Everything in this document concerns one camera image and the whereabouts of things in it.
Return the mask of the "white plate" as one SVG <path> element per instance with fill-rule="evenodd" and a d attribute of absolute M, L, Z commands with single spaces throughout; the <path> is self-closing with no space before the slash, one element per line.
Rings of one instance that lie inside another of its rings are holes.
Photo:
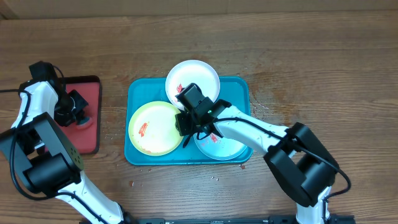
<path fill-rule="evenodd" d="M 200 60 L 186 60 L 174 66 L 165 81 L 165 92 L 175 107 L 184 110 L 175 96 L 191 83 L 197 84 L 204 96 L 216 101 L 220 93 L 220 78 L 215 69 Z"/>

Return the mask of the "yellow-green plate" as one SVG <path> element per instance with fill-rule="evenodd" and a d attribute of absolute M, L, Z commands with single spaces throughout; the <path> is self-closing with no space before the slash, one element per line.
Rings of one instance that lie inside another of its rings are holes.
<path fill-rule="evenodd" d="M 128 125 L 132 145 L 148 156 L 163 156 L 182 142 L 175 127 L 180 110 L 164 101 L 153 101 L 138 108 Z"/>

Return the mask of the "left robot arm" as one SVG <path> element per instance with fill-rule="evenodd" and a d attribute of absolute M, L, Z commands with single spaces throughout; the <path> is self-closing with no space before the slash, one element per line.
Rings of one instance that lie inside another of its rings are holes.
<path fill-rule="evenodd" d="M 31 80 L 15 90 L 21 99 L 19 114 L 1 133 L 1 152 L 15 188 L 30 200 L 62 200 L 88 223 L 131 223 L 122 206 L 107 198 L 84 171 L 82 154 L 99 146 L 99 78 L 66 78 L 57 66 L 43 61 L 29 70 Z"/>

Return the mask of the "light blue plate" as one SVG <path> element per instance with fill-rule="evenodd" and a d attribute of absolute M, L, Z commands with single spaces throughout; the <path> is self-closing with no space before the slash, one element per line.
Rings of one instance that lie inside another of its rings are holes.
<path fill-rule="evenodd" d="M 193 139 L 204 155 L 217 161 L 246 161 L 252 155 L 252 149 L 243 143 L 221 138 L 216 134 L 207 136 L 205 133 L 200 133 L 198 136 L 194 135 Z"/>

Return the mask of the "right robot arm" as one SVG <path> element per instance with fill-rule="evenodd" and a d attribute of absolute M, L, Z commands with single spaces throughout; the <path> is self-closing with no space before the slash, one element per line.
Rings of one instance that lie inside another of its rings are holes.
<path fill-rule="evenodd" d="M 328 196 L 339 165 L 308 126 L 266 123 L 228 101 L 211 101 L 194 83 L 176 98 L 184 107 L 176 116 L 180 135 L 202 140 L 214 134 L 257 151 L 281 189 L 297 204 L 295 221 L 328 223 Z"/>

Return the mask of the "green scouring sponge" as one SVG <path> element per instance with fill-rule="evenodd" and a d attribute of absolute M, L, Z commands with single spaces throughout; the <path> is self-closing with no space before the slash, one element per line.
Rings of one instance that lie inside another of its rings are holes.
<path fill-rule="evenodd" d="M 85 116 L 81 120 L 76 122 L 77 126 L 89 126 L 90 124 L 91 124 L 91 118 L 89 116 Z"/>

